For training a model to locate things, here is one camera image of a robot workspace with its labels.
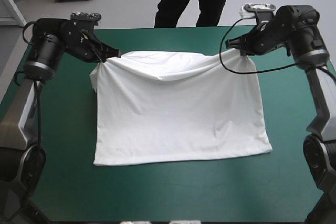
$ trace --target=gray floor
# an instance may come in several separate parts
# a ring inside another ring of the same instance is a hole
[[[3,70],[21,33],[22,28],[18,26],[0,26],[0,76],[3,73]]]

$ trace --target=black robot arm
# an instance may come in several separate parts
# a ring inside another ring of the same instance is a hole
[[[25,79],[0,123],[0,223],[49,223],[29,201],[46,160],[40,132],[34,128],[39,96],[65,52],[84,62],[120,56],[118,49],[94,35],[100,18],[100,14],[73,13],[70,20],[42,18],[30,23],[34,26],[32,48],[23,66]]]
[[[257,25],[247,34],[228,40],[227,48],[245,55],[264,55],[287,48],[297,66],[304,70],[311,89],[317,116],[308,126],[304,156],[313,179],[324,191],[305,223],[336,223],[336,83],[327,69],[329,53],[317,28],[319,13],[311,6],[283,6],[273,10],[250,8]]]

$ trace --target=green table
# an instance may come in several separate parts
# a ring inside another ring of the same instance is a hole
[[[227,29],[116,29],[96,30],[96,34],[123,52],[214,55]],[[236,27],[230,36],[250,29]],[[284,49],[252,59],[259,70],[292,63]],[[95,66],[64,55],[56,77],[42,93],[47,163],[33,201],[51,220],[303,221],[321,196],[302,153],[306,126],[315,109],[306,76],[298,68],[259,75],[266,128],[274,148],[270,154],[95,167],[97,105],[89,79]],[[17,89],[10,85],[0,118]]]

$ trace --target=black cable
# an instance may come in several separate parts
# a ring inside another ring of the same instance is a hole
[[[314,66],[313,64],[311,63],[293,63],[293,64],[290,64],[290,65],[286,65],[286,66],[283,66],[283,67],[279,67],[279,68],[271,68],[271,69],[266,69],[266,70],[261,70],[261,71],[251,71],[251,72],[238,72],[238,71],[235,71],[235,70],[232,70],[232,69],[229,69],[227,66],[225,66],[223,60],[222,60],[222,47],[223,47],[223,43],[224,43],[224,40],[226,38],[226,36],[229,34],[229,32],[240,22],[242,21],[243,19],[239,19],[238,21],[236,21],[231,27],[230,29],[225,33],[225,35],[223,36],[222,38],[222,41],[220,42],[221,45],[219,47],[219,60],[222,64],[222,66],[229,72],[231,73],[235,73],[235,74],[256,74],[256,73],[266,73],[266,72],[272,72],[272,71],[278,71],[278,70],[282,70],[282,69],[286,69],[286,68],[290,68],[290,67],[294,67],[294,66],[297,66],[297,65],[311,65],[311,66]]]
[[[16,71],[15,74],[14,74],[14,82],[15,82],[16,85],[18,85],[20,87],[21,84],[17,82],[17,76],[18,76],[19,73],[24,73],[25,74],[26,72],[24,72],[24,71]]]
[[[26,37],[25,37],[25,31],[27,30],[27,28],[29,27],[29,26],[31,26],[31,25],[33,25],[33,24],[36,24],[37,22],[36,21],[30,21],[30,22],[28,22],[26,25],[25,25],[25,27],[23,28],[23,30],[22,30],[22,39],[23,39],[23,41],[25,42],[25,43],[27,43],[28,45],[31,45],[31,46],[34,46],[32,43],[30,43],[27,39],[26,39]]]
[[[35,90],[35,96],[36,96],[36,107],[37,107],[37,145],[38,148],[41,148],[41,104],[40,104],[40,90],[38,89],[37,86],[37,81],[34,80],[34,90]]]
[[[333,81],[336,83],[336,77],[328,69],[325,69],[323,67],[316,67],[316,68],[326,73],[327,75],[329,75],[333,79]]]

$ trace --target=white towel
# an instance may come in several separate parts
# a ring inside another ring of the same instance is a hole
[[[237,71],[255,65],[223,53]],[[220,159],[272,150],[258,76],[226,71],[218,55],[134,51],[97,65],[95,165]]]

